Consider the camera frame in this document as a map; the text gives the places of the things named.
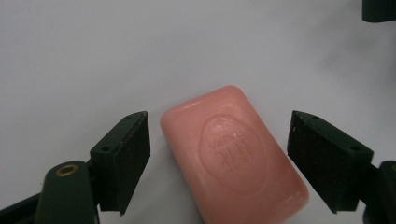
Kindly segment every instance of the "black object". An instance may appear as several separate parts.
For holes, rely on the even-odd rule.
[[[317,116],[293,111],[288,154],[329,206],[355,211],[366,205],[364,223],[396,223],[396,162],[371,164],[374,152]]]
[[[88,162],[52,168],[41,194],[1,210],[0,223],[99,223],[97,204],[123,215],[149,156],[148,113],[127,116],[91,150]]]
[[[396,0],[363,0],[362,19],[368,22],[396,20]]]

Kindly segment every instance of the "pink soap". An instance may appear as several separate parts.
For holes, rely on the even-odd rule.
[[[161,127],[206,224],[282,223],[307,203],[304,182],[238,88],[169,109]]]

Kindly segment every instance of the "bar of soap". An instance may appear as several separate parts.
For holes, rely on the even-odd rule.
[[[282,223],[307,203],[304,182],[235,86],[169,109],[161,127],[206,224]]]

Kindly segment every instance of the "gray background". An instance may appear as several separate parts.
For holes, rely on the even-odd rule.
[[[45,173],[147,110],[152,156],[127,213],[102,223],[202,223],[163,138],[167,108],[241,88],[286,149],[293,109],[396,160],[395,22],[361,20],[361,0],[0,2],[0,208]],[[310,189],[287,223],[361,223]]]

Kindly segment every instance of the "brass screw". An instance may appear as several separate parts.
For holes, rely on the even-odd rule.
[[[59,168],[56,171],[56,175],[57,176],[67,176],[67,175],[72,175],[73,173],[75,173],[78,170],[78,166],[75,164],[68,164],[65,165],[61,168]]]

